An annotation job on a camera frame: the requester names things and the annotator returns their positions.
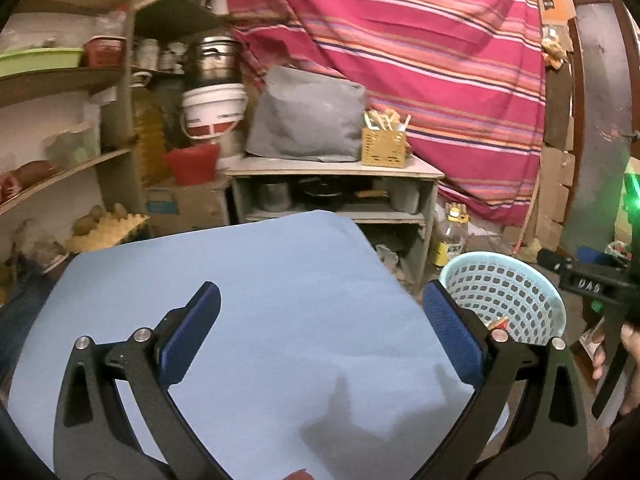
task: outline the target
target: white bucket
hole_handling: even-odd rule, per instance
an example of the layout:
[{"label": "white bucket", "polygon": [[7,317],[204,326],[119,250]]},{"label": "white bucket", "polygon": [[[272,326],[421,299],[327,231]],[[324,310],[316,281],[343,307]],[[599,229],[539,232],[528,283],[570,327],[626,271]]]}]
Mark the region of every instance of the white bucket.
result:
[{"label": "white bucket", "polygon": [[212,139],[233,130],[249,101],[242,83],[204,86],[182,94],[184,133],[192,140]]}]

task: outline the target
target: light blue laundry basket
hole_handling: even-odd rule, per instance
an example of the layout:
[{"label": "light blue laundry basket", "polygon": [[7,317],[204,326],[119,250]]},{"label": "light blue laundry basket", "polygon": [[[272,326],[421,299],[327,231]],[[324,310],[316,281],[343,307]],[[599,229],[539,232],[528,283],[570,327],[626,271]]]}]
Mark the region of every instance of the light blue laundry basket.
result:
[{"label": "light blue laundry basket", "polygon": [[564,333],[566,312],[556,288],[515,258],[484,251],[461,254],[442,269],[440,282],[486,325],[507,316],[507,331],[518,342],[545,345]]}]

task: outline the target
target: gray cloth cover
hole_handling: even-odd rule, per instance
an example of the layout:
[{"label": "gray cloth cover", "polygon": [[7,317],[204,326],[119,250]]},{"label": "gray cloth cover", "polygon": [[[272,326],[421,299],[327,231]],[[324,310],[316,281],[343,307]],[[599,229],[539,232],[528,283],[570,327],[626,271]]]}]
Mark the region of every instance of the gray cloth cover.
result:
[{"label": "gray cloth cover", "polygon": [[364,86],[274,66],[265,76],[246,150],[271,158],[360,160]]}]

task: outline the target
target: yellow egg carton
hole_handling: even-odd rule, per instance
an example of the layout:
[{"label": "yellow egg carton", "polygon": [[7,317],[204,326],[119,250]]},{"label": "yellow egg carton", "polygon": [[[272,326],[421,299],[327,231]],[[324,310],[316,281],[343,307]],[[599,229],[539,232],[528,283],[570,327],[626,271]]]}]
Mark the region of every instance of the yellow egg carton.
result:
[{"label": "yellow egg carton", "polygon": [[72,236],[65,245],[72,253],[89,253],[119,245],[132,237],[149,220],[148,216],[128,214],[116,219],[111,214],[98,221],[98,227],[84,236]]}]

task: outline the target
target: green plastic tray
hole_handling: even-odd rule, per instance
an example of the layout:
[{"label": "green plastic tray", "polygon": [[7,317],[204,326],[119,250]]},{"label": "green plastic tray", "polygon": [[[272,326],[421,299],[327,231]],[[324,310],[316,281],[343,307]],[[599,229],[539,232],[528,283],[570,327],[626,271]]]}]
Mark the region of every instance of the green plastic tray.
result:
[{"label": "green plastic tray", "polygon": [[34,70],[74,68],[79,65],[82,48],[30,48],[0,54],[0,77]]}]

